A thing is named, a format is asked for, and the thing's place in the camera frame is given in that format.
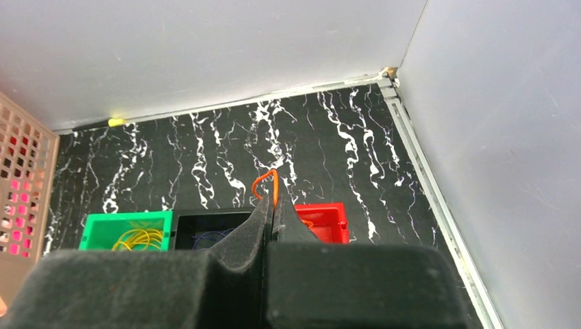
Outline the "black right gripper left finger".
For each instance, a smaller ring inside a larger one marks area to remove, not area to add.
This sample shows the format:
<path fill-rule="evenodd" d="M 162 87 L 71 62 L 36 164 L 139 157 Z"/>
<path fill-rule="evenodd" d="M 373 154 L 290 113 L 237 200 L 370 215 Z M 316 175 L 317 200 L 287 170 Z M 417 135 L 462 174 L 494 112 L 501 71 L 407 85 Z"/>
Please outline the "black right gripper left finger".
<path fill-rule="evenodd" d="M 29 274 L 2 328 L 263 328 L 264 197 L 202 250 L 52 252 Z"/>

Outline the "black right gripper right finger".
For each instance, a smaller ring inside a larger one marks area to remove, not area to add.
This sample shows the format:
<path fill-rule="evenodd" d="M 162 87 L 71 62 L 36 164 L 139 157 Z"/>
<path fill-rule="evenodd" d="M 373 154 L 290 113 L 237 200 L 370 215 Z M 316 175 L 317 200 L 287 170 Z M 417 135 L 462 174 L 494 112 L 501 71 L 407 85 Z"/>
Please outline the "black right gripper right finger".
<path fill-rule="evenodd" d="M 324 243 L 278 198 L 266 251 L 270 328 L 471 328 L 449 261 L 410 245 Z"/>

